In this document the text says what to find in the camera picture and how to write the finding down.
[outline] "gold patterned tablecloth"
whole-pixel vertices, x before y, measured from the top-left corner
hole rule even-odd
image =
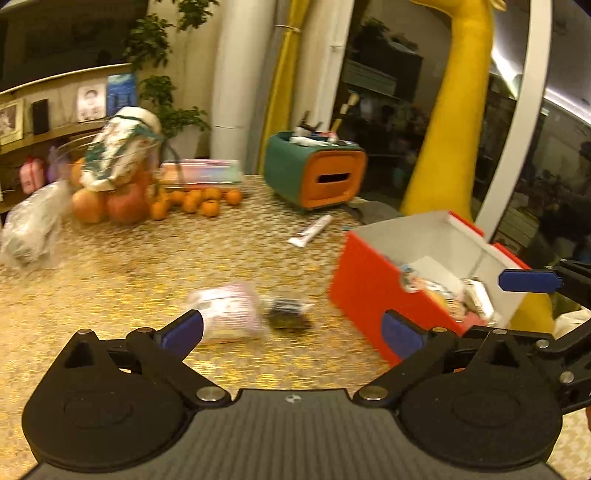
[[[327,298],[333,270],[356,222],[340,209],[307,248],[287,239],[326,212],[302,215],[257,177],[237,208],[216,219],[173,213],[134,228],[68,226],[61,266],[26,277],[0,267],[0,478],[16,479],[34,458],[21,430],[26,400],[72,334],[81,327],[100,338],[160,328],[182,312],[191,290],[248,280],[259,294],[290,286],[314,301],[313,330],[271,332],[265,339],[198,346],[186,363],[235,394],[240,387],[333,388],[355,391],[386,363]],[[569,480],[591,476],[584,415],[565,420],[552,457]]]

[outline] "television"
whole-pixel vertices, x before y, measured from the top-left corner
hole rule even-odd
[[[148,0],[9,0],[0,9],[0,92],[125,63],[129,32],[147,9]]]

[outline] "pink bag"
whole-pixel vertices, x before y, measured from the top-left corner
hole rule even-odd
[[[38,158],[27,157],[21,167],[22,191],[30,195],[45,185],[43,163]]]

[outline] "stuffed giraffe toy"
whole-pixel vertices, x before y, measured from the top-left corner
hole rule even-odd
[[[472,222],[472,187],[484,117],[494,37],[493,9],[503,0],[413,0],[452,19],[452,43],[446,71],[402,201],[406,215],[452,210]],[[511,328],[551,333],[548,295],[527,294],[511,319]]]

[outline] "blue book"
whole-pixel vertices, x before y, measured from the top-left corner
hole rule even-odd
[[[135,75],[109,75],[107,81],[107,116],[115,115],[124,106],[137,106]]]

